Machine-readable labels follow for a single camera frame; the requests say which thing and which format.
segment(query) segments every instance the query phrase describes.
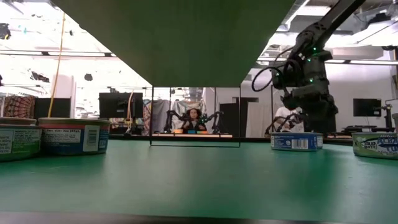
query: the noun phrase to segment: person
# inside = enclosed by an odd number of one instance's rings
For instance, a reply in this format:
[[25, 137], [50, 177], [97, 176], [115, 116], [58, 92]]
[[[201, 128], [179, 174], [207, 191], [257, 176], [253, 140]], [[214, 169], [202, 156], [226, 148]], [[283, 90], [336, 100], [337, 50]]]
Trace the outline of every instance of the person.
[[[283, 117], [279, 118], [275, 122], [275, 128], [278, 129], [279, 126], [285, 121], [285, 118], [291, 114], [298, 114], [297, 110], [289, 110], [285, 106], [281, 106], [275, 113], [275, 117]], [[294, 116], [290, 117], [289, 121], [293, 121], [295, 119]], [[294, 133], [302, 133], [304, 132], [303, 123], [295, 124], [295, 126], [291, 129], [289, 121], [286, 121], [284, 126], [280, 131], [282, 132], [294, 132]]]
[[199, 123], [199, 118], [201, 116], [201, 111], [198, 109], [190, 109], [187, 111], [189, 115], [190, 121], [184, 121], [181, 129], [184, 133], [187, 133], [188, 130], [196, 130], [196, 131], [206, 131], [206, 126]]

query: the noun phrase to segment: man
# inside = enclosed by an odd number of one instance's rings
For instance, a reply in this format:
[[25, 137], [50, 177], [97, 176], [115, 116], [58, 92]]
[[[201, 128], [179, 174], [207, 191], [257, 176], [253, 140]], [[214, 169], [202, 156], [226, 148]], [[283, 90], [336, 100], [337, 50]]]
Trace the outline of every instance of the man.
[[[285, 121], [285, 118], [288, 117], [291, 114], [298, 114], [298, 112], [296, 110], [289, 110], [287, 109], [285, 106], [280, 107], [275, 114], [275, 117], [283, 117], [283, 118], [279, 118], [276, 122], [275, 122], [275, 128], [278, 129], [279, 126]], [[294, 132], [294, 133], [302, 133], [304, 132], [304, 125], [303, 123], [295, 123], [294, 120], [296, 119], [295, 116], [291, 116], [290, 119], [288, 121], [286, 121], [286, 123], [284, 124], [284, 126], [282, 127], [282, 129], [280, 131], [288, 131], [288, 132]], [[289, 121], [293, 121], [295, 123], [295, 126], [291, 129], [290, 128], [290, 123]]]

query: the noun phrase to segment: yellow cable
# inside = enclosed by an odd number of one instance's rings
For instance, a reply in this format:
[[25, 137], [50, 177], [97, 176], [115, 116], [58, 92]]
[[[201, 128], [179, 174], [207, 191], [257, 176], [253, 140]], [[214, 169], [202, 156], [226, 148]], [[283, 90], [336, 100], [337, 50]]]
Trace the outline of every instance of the yellow cable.
[[49, 118], [51, 118], [51, 111], [52, 111], [52, 105], [53, 105], [53, 102], [54, 102], [55, 88], [57, 87], [58, 74], [59, 74], [59, 71], [60, 71], [61, 54], [62, 54], [62, 43], [63, 43], [63, 30], [64, 30], [64, 28], [65, 28], [65, 13], [63, 13], [63, 16], [62, 16], [62, 33], [61, 33], [61, 43], [60, 43], [60, 55], [58, 56], [57, 73], [55, 75], [54, 87], [52, 88], [52, 93], [51, 93], [51, 101], [50, 101], [50, 108], [49, 108], [49, 115], [48, 115]]
[[131, 128], [131, 111], [130, 111], [130, 103], [131, 103], [131, 98], [132, 95], [134, 94], [134, 90], [131, 92], [130, 97], [129, 97], [129, 102], [127, 103], [127, 123], [129, 125], [129, 128]]

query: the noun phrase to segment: green can label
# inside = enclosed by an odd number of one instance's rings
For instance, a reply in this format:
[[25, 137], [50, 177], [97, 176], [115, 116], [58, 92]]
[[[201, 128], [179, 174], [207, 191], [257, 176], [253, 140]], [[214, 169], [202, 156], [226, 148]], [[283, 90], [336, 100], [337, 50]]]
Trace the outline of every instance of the green can label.
[[0, 154], [36, 153], [40, 129], [0, 129]]
[[397, 134], [360, 135], [354, 138], [354, 152], [359, 156], [398, 159]]

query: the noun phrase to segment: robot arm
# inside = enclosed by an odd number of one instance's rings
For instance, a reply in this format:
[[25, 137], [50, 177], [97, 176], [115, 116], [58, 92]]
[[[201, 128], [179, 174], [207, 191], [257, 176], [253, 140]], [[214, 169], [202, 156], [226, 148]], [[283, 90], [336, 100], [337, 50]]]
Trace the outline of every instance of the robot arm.
[[[333, 97], [329, 94], [325, 61], [332, 59], [324, 50], [334, 31], [359, 8], [365, 0], [340, 0], [318, 22], [308, 26], [296, 38], [283, 70], [272, 74], [275, 88], [284, 90], [281, 97], [285, 107], [297, 107], [310, 119], [324, 119], [337, 114]], [[291, 92], [287, 87], [295, 87]]]
[[207, 115], [204, 114], [200, 119], [200, 123], [205, 125], [207, 122], [211, 121], [214, 118], [213, 126], [211, 128], [213, 130], [213, 134], [219, 134], [221, 131], [218, 126], [218, 122], [220, 121], [218, 117], [222, 114], [224, 114], [222, 111], [217, 111], [214, 114], [210, 115], [209, 117], [207, 117]]
[[[276, 128], [274, 124], [279, 119], [283, 119], [284, 121], [282, 122], [282, 124], [279, 124], [278, 128]], [[276, 132], [280, 132], [282, 130], [282, 128], [284, 127], [286, 122], [289, 122], [289, 127], [290, 127], [290, 129], [292, 129], [292, 128], [294, 128], [294, 126], [296, 124], [299, 124], [299, 123], [303, 122], [304, 119], [305, 119], [304, 116], [302, 116], [301, 114], [295, 114], [295, 113], [292, 113], [292, 114], [288, 115], [286, 118], [281, 117], [281, 116], [277, 116], [277, 117], [274, 118], [274, 120], [268, 126], [268, 128], [266, 129], [265, 134], [269, 134], [270, 133], [270, 129], [272, 127], [275, 129]]]
[[167, 113], [167, 119], [166, 119], [166, 125], [164, 126], [164, 132], [165, 133], [171, 133], [172, 132], [172, 118], [173, 116], [176, 116], [180, 121], [188, 121], [189, 119], [186, 116], [180, 116], [178, 115], [177, 112], [173, 110], [169, 110], [166, 112]]

